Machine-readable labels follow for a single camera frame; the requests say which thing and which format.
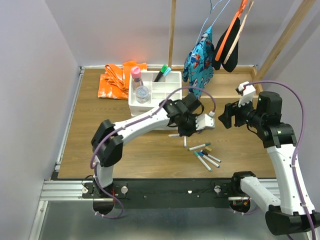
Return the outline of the purple capped white marker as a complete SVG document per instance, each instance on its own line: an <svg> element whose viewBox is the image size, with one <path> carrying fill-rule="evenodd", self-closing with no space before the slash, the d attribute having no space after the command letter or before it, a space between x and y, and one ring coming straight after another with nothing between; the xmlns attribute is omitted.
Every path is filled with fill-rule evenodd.
<svg viewBox="0 0 320 240"><path fill-rule="evenodd" d="M183 137L183 147L187 148L187 137L186 136Z"/></svg>

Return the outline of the green capped white marker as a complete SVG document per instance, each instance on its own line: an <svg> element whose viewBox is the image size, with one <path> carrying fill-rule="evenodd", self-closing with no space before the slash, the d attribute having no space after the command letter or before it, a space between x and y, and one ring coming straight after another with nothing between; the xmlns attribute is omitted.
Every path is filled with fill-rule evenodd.
<svg viewBox="0 0 320 240"><path fill-rule="evenodd" d="M200 148L205 148L205 147L210 146L210 145L211 145L211 143L207 142L207 143L204 143L204 144L200 144L200 145L197 145L197 146L190 147L190 148L188 148L188 151L194 151L194 150L197 150L197 149L200 149Z"/></svg>

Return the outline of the teal capped white marker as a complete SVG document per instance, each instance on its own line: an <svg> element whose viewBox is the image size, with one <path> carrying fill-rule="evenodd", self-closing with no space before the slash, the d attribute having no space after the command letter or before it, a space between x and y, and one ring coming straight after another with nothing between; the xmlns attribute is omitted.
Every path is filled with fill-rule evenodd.
<svg viewBox="0 0 320 240"><path fill-rule="evenodd" d="M194 153L194 155L200 160L200 162L205 166L205 168L206 168L209 172L211 172L212 169L211 169L210 166L202 159L202 157L198 154L198 152L194 151L193 153Z"/></svg>

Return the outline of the blue capped white marker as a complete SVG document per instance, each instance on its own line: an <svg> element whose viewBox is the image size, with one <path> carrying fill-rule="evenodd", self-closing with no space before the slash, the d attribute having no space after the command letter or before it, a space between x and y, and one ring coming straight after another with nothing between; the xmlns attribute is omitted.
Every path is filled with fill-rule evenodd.
<svg viewBox="0 0 320 240"><path fill-rule="evenodd" d="M199 155L201 157L203 157L204 159L206 159L207 161L209 161L212 165L214 165L216 168L219 168L220 165L218 163L216 163L215 161L213 161L212 159L210 159L209 157L207 157L205 154L203 154L202 152L199 152Z"/></svg>

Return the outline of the black capped white marker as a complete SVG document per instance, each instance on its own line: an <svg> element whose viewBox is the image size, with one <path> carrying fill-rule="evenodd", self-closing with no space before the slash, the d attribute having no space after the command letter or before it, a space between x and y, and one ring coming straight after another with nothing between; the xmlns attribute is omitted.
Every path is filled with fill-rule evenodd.
<svg viewBox="0 0 320 240"><path fill-rule="evenodd" d="M216 162L218 162L218 163L221 163L221 162L222 162L220 159L218 159L218 158L216 158L216 157L212 156L211 154L209 154L209 153L208 153L208 152L206 152L205 150L201 150L200 152L201 152L201 153L203 153L204 155L206 155L207 157L209 157L209 158L211 158L211 159L215 160L215 161L216 161Z"/></svg>

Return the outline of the white plastic drawer organizer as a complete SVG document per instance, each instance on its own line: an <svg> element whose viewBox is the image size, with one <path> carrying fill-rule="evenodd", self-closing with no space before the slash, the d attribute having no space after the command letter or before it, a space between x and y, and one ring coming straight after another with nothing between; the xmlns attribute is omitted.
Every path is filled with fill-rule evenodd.
<svg viewBox="0 0 320 240"><path fill-rule="evenodd" d="M148 89L148 98L145 103L138 102L136 84L132 77L129 79L128 106L131 120L127 120L128 123L147 116L148 111L158 109L160 103L167 97L172 101L182 99L182 90L177 91L182 87L181 72L171 71L167 76L162 76L159 81L155 82L158 73L158 71L148 70L141 72L142 83Z"/></svg>

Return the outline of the clear jar of paperclips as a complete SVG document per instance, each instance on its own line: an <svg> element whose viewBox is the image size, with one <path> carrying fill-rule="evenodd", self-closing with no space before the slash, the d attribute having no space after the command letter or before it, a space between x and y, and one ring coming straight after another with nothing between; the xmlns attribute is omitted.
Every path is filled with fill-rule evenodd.
<svg viewBox="0 0 320 240"><path fill-rule="evenodd" d="M138 103L147 103L149 100L149 89L144 85L138 86L135 89L135 97Z"/></svg>

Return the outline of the light blue highlighter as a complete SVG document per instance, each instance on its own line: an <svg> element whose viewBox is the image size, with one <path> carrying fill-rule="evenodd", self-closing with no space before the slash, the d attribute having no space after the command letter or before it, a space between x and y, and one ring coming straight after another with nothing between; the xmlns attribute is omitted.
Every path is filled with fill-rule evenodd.
<svg viewBox="0 0 320 240"><path fill-rule="evenodd" d="M160 78L159 82L165 82L166 81L166 77L168 76L168 74L172 71L172 69L170 67L168 67L165 72L163 73L162 77Z"/></svg>

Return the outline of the black green highlighter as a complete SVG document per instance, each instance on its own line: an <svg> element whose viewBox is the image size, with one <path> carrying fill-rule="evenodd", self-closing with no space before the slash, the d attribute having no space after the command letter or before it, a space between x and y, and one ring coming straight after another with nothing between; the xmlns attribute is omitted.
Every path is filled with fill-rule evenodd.
<svg viewBox="0 0 320 240"><path fill-rule="evenodd" d="M162 76L164 75L164 73L166 72L167 68L168 68L168 66L167 66L166 64L164 64L164 65L161 67L160 71L158 72L158 74L156 75L156 77L155 77L155 79L154 79L154 82L158 82L158 81L161 79L161 77L162 77Z"/></svg>

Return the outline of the pink capped pen tube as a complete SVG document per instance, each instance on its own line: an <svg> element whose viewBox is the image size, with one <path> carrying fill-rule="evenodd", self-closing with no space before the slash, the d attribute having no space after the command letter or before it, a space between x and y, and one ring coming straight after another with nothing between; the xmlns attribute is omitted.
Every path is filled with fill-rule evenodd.
<svg viewBox="0 0 320 240"><path fill-rule="evenodd" d="M130 70L131 78L132 78L132 88L135 91L138 87L143 86L142 81L142 72L140 67L134 66Z"/></svg>

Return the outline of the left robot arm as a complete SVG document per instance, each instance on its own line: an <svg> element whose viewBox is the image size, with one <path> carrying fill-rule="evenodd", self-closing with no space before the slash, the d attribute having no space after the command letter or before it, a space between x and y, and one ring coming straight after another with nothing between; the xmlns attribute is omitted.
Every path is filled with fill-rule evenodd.
<svg viewBox="0 0 320 240"><path fill-rule="evenodd" d="M204 105L190 93L183 99L165 99L158 107L128 120L103 121L91 140L93 191L101 198L110 194L114 165L121 160L123 147L130 141L165 127L177 127L180 136L190 137L205 128L206 117Z"/></svg>

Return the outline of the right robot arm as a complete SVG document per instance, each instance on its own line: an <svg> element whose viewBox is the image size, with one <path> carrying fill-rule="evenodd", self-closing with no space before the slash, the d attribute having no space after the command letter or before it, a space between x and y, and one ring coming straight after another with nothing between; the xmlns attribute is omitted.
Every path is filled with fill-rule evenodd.
<svg viewBox="0 0 320 240"><path fill-rule="evenodd" d="M275 235L311 232L315 240L320 214L310 201L303 182L296 150L298 142L290 124L283 123L282 98L278 93L262 91L253 107L253 93L240 91L241 98L225 105L219 120L229 129L234 126L255 128L274 167L280 197L264 187L251 171L235 172L230 191L241 196L247 194L264 212L269 231Z"/></svg>

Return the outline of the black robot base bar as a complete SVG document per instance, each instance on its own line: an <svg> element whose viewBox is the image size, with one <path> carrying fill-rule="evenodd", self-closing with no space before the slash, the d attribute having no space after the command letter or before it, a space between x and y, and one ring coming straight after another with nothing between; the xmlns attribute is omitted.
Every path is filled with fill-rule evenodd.
<svg viewBox="0 0 320 240"><path fill-rule="evenodd" d="M115 178L105 190L120 200L118 209L255 208L231 178Z"/></svg>

